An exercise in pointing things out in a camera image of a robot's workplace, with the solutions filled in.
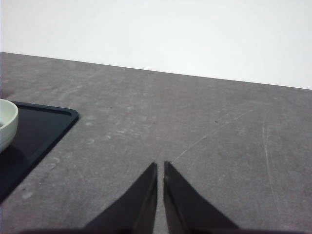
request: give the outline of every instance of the white bowl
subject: white bowl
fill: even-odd
[[[0,153],[12,142],[18,129],[18,107],[4,99],[0,99]]]

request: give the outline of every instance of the dark tray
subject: dark tray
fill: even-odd
[[[75,110],[14,103],[19,108],[19,125],[13,142],[0,154],[0,203],[78,120]]]

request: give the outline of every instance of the gray table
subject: gray table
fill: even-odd
[[[312,232],[312,91],[7,53],[1,68],[2,98],[81,115],[1,205],[4,233],[83,227],[153,161],[167,233],[164,160],[243,228]]]

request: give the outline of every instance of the white wall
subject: white wall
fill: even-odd
[[[312,1],[1,0],[1,50],[312,89]]]

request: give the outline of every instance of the bowl rim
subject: bowl rim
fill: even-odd
[[[0,127],[0,130],[3,129],[3,128],[5,128],[6,126],[8,126],[10,123],[12,123],[12,122],[16,119],[16,117],[18,116],[18,114],[19,114],[19,109],[18,109],[18,107],[17,107],[13,102],[11,102],[11,101],[8,101],[8,100],[5,100],[5,99],[0,99],[0,107],[1,107],[1,102],[2,102],[2,101],[4,101],[4,102],[10,104],[11,106],[13,106],[14,109],[15,109],[15,113],[14,113],[13,118],[12,118],[7,124],[5,124],[5,125],[3,125],[3,126]]]

